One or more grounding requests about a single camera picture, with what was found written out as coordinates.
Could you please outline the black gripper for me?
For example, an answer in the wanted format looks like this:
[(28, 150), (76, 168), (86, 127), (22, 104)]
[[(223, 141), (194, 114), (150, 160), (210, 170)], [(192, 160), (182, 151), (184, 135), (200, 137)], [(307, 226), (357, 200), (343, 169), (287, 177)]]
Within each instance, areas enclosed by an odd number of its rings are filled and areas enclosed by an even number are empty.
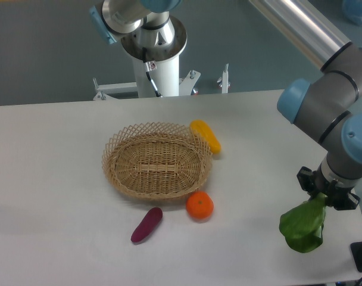
[(325, 205), (335, 210), (355, 210), (360, 203), (360, 197), (351, 192), (353, 187), (344, 186), (337, 179), (326, 179), (321, 167), (312, 171), (303, 166), (297, 173), (297, 180), (311, 200), (323, 194)]

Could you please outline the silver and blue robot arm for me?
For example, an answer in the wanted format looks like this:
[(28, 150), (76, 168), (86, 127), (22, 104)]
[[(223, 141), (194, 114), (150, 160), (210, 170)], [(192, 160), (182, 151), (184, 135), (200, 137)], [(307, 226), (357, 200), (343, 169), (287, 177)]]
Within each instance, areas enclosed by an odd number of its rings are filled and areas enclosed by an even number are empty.
[[(179, 79), (179, 55), (186, 46), (183, 24), (170, 15), (178, 1), (102, 1), (89, 10), (101, 38), (120, 42), (133, 59), (140, 97), (192, 95), (199, 74)], [(354, 210), (352, 189), (362, 178), (362, 114), (349, 108), (362, 96), (362, 47), (355, 46), (308, 1), (254, 1), (322, 72), (314, 83), (298, 79), (281, 94), (278, 111), (326, 151), (317, 170), (302, 167), (297, 178), (310, 196)]]

